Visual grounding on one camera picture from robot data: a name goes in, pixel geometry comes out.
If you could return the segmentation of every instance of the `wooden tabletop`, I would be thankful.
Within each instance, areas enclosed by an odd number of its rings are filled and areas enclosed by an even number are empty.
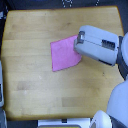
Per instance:
[[[50,42],[92,25],[123,35],[116,7],[10,11],[2,43],[5,111],[11,120],[93,117],[123,81],[117,66],[84,56],[52,72]]]

